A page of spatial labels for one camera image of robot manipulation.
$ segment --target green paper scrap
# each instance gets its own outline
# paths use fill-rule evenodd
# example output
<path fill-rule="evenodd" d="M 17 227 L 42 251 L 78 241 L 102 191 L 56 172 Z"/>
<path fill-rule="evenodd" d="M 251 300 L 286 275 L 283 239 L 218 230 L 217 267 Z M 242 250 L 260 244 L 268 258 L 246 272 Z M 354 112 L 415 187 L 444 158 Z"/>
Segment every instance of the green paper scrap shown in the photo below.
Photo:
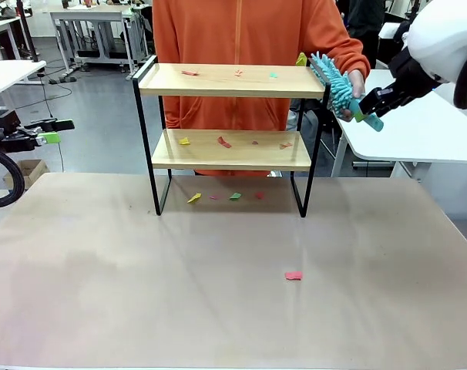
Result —
<path fill-rule="evenodd" d="M 240 197 L 242 197 L 242 194 L 241 194 L 241 193 L 233 193 L 233 194 L 230 196 L 230 200 L 237 200 L 237 199 L 239 199 Z"/>
<path fill-rule="evenodd" d="M 58 133 L 40 133 L 39 136 L 45 137 L 47 144 L 59 144 L 61 137 Z"/>

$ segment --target person in black clothing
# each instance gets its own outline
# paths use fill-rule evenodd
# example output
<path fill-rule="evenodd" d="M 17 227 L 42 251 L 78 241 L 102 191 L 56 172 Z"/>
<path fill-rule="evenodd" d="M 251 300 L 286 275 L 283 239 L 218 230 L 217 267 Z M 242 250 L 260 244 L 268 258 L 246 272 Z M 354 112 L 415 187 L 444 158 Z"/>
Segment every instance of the person in black clothing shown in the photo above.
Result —
<path fill-rule="evenodd" d="M 350 0 L 348 33 L 364 44 L 364 54 L 371 68 L 378 57 L 379 31 L 385 20 L 385 0 Z"/>

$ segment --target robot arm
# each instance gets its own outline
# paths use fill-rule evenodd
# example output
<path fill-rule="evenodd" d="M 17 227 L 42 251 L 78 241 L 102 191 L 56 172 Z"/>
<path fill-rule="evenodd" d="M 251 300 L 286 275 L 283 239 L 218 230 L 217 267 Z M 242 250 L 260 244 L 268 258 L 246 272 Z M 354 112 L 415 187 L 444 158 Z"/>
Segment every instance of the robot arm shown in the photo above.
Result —
<path fill-rule="evenodd" d="M 395 82 L 367 94 L 362 112 L 382 116 L 445 82 L 456 83 L 454 103 L 467 109 L 467 0 L 432 1 L 410 26 L 407 43 L 389 63 Z"/>

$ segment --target orange jacket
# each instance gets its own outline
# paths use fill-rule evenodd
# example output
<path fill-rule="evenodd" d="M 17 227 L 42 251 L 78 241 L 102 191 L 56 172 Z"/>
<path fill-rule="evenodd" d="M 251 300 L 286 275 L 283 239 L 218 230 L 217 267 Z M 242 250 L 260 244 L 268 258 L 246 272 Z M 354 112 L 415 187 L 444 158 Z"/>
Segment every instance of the orange jacket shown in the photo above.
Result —
<path fill-rule="evenodd" d="M 369 63 L 334 0 L 155 0 L 159 62 L 293 66 L 300 52 L 335 58 L 341 71 Z M 183 129 L 280 130 L 289 99 L 169 96 L 166 125 Z"/>

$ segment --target black pants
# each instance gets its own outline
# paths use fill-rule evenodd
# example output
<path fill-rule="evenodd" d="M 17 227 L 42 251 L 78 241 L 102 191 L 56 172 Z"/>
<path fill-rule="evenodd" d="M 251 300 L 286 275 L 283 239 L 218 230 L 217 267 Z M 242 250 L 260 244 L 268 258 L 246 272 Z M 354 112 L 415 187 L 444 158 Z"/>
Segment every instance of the black pants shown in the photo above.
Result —
<path fill-rule="evenodd" d="M 354 39 L 360 40 L 364 44 L 362 54 L 371 63 L 371 68 L 374 69 L 378 58 L 379 32 L 366 32 L 364 35 L 354 37 Z"/>

